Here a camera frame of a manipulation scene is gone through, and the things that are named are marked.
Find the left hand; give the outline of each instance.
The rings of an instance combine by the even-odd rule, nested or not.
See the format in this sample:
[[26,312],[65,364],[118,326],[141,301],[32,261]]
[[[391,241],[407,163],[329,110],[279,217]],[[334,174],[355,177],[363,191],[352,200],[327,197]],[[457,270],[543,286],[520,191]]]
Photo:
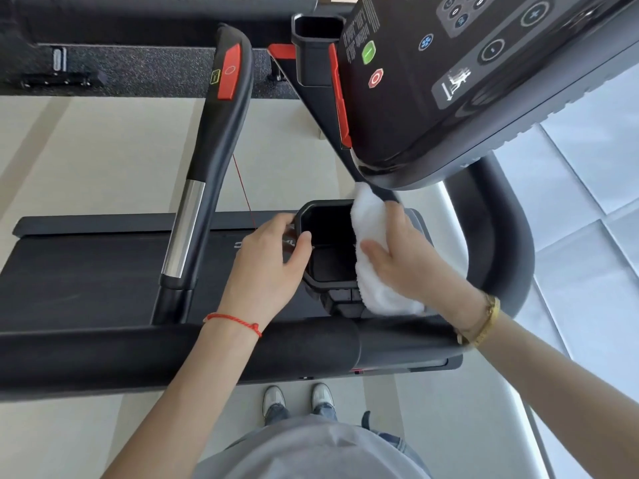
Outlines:
[[280,213],[242,240],[218,313],[230,314],[260,331],[291,300],[311,257],[311,233],[304,232],[284,264],[282,238],[294,215]]

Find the white towel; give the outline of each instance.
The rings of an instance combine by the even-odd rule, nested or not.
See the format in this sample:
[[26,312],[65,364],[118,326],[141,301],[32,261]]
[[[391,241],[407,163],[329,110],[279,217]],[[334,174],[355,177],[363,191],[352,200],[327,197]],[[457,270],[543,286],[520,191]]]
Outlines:
[[363,240],[375,240],[383,248],[388,249],[386,243],[386,206],[372,192],[367,183],[356,184],[351,220],[357,240],[355,272],[364,305],[373,313],[382,316],[423,313],[423,304],[400,296],[380,281],[371,261],[360,248],[360,243]]

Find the jeans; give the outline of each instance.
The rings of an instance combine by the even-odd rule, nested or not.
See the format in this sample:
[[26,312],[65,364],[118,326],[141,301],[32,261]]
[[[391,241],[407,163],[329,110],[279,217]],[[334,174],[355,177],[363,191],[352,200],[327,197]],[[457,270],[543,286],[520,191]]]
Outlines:
[[[335,409],[328,403],[322,403],[321,405],[318,405],[317,407],[315,407],[315,410],[313,410],[313,414],[322,415],[323,417],[326,417],[327,419],[337,421],[337,413],[335,413]],[[404,439],[400,437],[396,437],[395,435],[390,435],[385,432],[378,432],[377,430],[371,429],[369,425],[370,416],[371,416],[370,412],[366,412],[363,415],[362,417],[363,428],[370,430],[373,434],[386,440],[386,442],[388,442],[390,445],[392,445],[397,450],[402,452],[402,454],[404,454],[409,459],[411,459],[426,474],[432,477],[422,458],[419,457],[417,452],[415,452],[412,449],[412,447],[404,441]],[[291,418],[291,414],[289,413],[288,409],[286,409],[286,407],[284,407],[283,405],[276,403],[275,405],[272,405],[270,409],[268,409],[266,419],[264,420],[264,425],[265,426],[273,425],[274,423],[277,423],[282,420],[286,420],[287,418]]]

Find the hand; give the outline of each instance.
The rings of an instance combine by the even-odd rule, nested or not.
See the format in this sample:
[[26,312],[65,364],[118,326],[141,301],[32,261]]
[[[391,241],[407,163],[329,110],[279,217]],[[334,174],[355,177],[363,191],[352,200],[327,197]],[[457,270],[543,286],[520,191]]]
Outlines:
[[411,223],[404,207],[386,202],[388,251],[372,240],[362,250],[386,285],[442,314],[453,326],[474,326],[476,312],[486,307],[480,291],[456,273]]
[[281,213],[244,237],[224,288],[218,313],[230,314],[264,330],[291,300],[311,257],[311,233],[304,232],[284,264],[282,237],[294,215]]

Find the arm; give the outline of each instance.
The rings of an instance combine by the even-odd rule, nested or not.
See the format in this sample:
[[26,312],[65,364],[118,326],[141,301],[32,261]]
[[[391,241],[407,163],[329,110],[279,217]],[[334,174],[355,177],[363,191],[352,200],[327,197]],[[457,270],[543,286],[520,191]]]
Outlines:
[[[439,311],[472,341],[486,321],[483,293],[439,257],[399,204],[387,203],[387,223],[388,251],[362,243],[380,279]],[[637,474],[639,404],[503,313],[479,352],[595,479]]]
[[[242,241],[219,313],[264,330],[293,297],[312,247],[310,233],[302,234],[283,263],[282,236],[292,220],[277,215]],[[191,477],[257,341],[253,330],[233,321],[206,323],[180,371],[102,478]]]

